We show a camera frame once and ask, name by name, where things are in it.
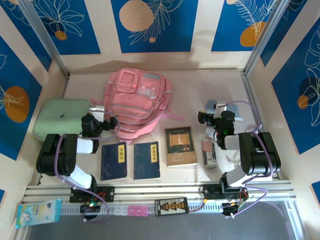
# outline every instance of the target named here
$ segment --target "small box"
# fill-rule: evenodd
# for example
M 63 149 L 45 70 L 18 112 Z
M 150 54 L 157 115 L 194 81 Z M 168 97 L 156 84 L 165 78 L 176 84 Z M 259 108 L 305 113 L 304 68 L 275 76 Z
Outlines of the small box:
M 81 99 L 50 99 L 35 122 L 33 133 L 42 141 L 47 134 L 80 134 L 81 118 L 90 109 L 90 103 Z

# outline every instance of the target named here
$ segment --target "book cover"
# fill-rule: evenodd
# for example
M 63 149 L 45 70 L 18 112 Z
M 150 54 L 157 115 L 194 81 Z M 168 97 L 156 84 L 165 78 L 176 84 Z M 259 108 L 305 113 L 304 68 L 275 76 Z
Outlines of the book cover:
M 164 134 L 168 167 L 197 164 L 198 160 L 190 126 L 166 128 Z
M 134 145 L 134 180 L 160 178 L 158 142 Z
M 102 146 L 101 181 L 127 177 L 127 146 L 116 143 Z

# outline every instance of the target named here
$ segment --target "white table surface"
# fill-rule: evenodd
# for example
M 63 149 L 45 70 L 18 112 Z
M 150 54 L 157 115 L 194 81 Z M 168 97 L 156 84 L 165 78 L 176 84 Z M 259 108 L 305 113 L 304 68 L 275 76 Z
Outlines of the white table surface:
M 78 154 L 77 165 L 85 172 L 95 176 L 98 183 L 103 184 L 190 184 L 203 182 L 218 182 L 222 173 L 232 170 L 232 161 L 240 159 L 239 151 L 221 150 L 215 146 L 218 166 L 213 169 L 204 167 L 201 150 L 201 140 L 205 136 L 206 125 L 198 122 L 198 111 L 204 110 L 208 100 L 221 102 L 236 100 L 248 101 L 240 72 L 237 70 L 163 70 L 157 73 L 164 75 L 172 82 L 172 101 L 169 104 L 171 113 L 185 117 L 185 121 L 161 119 L 151 133 L 140 136 L 127 146 L 127 178 L 100 181 L 101 174 L 101 146 L 118 143 L 114 138 L 109 141 L 100 141 L 95 154 Z M 103 99 L 104 89 L 109 72 L 81 73 L 70 76 L 65 92 L 66 99 Z M 255 121 L 252 111 L 245 104 L 238 104 L 239 117 L 243 121 L 235 121 L 238 133 L 253 128 Z M 195 151 L 198 163 L 190 166 L 167 167 L 165 128 L 192 127 Z M 111 133 L 103 131 L 102 137 Z M 134 180 L 134 144 L 158 141 L 160 179 Z M 61 185 L 56 177 L 43 175 L 42 185 Z

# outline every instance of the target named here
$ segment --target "white line drawing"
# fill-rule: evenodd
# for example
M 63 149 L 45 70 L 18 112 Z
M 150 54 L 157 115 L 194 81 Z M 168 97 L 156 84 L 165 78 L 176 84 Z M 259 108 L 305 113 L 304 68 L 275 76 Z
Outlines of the white line drawing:
M 6 63 L 7 56 L 4 54 L 0 54 L 0 70 Z M 17 104 L 23 106 L 24 104 L 21 102 L 24 97 L 14 97 L 10 94 L 6 93 L 6 91 L 0 85 L 0 110 L 7 104 L 8 106 L 10 103 Z
M 290 11 L 298 11 L 301 6 L 304 4 L 304 1 L 305 0 L 291 0 L 289 3 L 288 3 L 288 6 L 286 7 L 284 13 L 282 14 L 282 16 L 288 20 L 288 17 L 289 17 L 289 12 Z
M 2 0 L 13 16 L 29 25 L 18 5 L 13 0 Z M 32 5 L 50 35 L 64 41 L 67 32 L 82 37 L 83 33 L 77 25 L 85 19 L 85 15 L 69 10 L 69 0 L 32 0 Z
M 130 45 L 140 40 L 144 42 L 149 40 L 150 43 L 154 43 L 157 37 L 166 30 L 166 26 L 170 26 L 171 20 L 169 13 L 178 9 L 183 1 L 184 0 L 130 0 L 126 2 L 121 8 L 119 16 L 122 25 L 131 31 L 129 38 L 132 39 L 132 42 Z M 136 11 L 136 15 L 131 16 L 135 18 L 135 21 L 125 15 L 125 13 L 132 9 Z
M 299 97 L 298 106 L 302 110 L 311 107 L 310 125 L 314 127 L 320 124 L 320 26 L 312 36 L 304 64 L 308 67 L 309 86 Z
M 227 4 L 235 5 L 238 7 L 240 16 L 245 19 L 248 26 L 252 26 L 254 29 L 254 37 L 257 40 L 262 31 L 262 23 L 269 16 L 274 9 L 277 0 L 264 0 L 261 7 L 258 7 L 256 0 L 226 0 Z

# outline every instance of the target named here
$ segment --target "pink backpack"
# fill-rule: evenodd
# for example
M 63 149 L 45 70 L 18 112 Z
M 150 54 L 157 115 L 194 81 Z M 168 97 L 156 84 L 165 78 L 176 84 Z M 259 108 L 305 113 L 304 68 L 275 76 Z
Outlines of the pink backpack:
M 130 143 L 156 126 L 161 117 L 183 121 L 164 114 L 172 96 L 172 84 L 160 74 L 133 68 L 122 68 L 109 77 L 104 91 L 106 111 L 120 121 L 120 141 Z

